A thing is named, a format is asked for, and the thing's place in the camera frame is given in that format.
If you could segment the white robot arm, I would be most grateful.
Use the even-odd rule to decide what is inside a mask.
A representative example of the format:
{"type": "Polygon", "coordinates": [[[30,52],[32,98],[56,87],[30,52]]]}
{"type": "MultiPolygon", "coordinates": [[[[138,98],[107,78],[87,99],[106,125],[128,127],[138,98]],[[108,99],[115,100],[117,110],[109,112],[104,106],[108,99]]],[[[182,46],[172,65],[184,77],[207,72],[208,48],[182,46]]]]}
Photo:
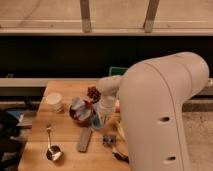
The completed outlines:
{"type": "Polygon", "coordinates": [[[143,60],[122,76],[97,82],[100,110],[120,105],[131,171],[191,171],[182,106],[208,80],[207,62],[181,52],[143,60]]]}

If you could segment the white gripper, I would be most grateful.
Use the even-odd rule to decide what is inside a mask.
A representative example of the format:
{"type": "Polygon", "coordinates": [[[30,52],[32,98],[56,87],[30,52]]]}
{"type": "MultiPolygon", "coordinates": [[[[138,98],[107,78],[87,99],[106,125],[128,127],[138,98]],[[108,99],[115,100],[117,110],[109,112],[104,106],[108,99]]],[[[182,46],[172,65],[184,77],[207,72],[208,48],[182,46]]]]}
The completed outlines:
{"type": "Polygon", "coordinates": [[[98,104],[98,114],[102,124],[105,124],[111,114],[115,111],[116,98],[102,96],[98,104]]]}

